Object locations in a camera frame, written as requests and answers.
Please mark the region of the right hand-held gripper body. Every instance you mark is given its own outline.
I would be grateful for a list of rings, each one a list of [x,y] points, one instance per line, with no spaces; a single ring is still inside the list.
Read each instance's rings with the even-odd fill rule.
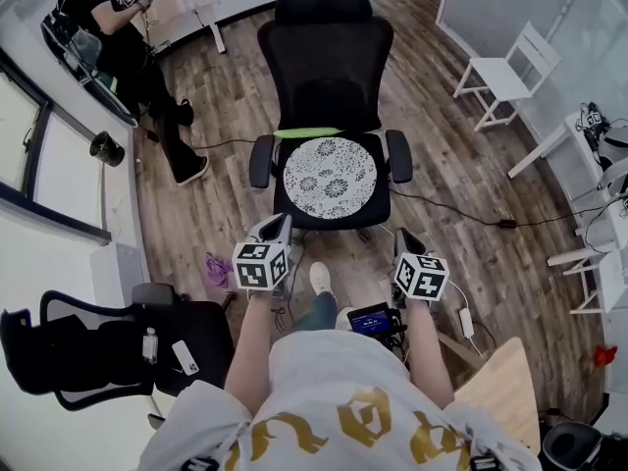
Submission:
[[[448,279],[445,259],[402,252],[394,259],[392,306],[405,308],[407,298],[440,301]]]

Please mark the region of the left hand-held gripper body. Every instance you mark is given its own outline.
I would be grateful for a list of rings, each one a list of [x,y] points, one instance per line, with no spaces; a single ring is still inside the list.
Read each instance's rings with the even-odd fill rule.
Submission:
[[[281,223],[278,223],[278,235]],[[289,273],[290,243],[272,241],[238,242],[232,256],[239,289],[273,291]]]

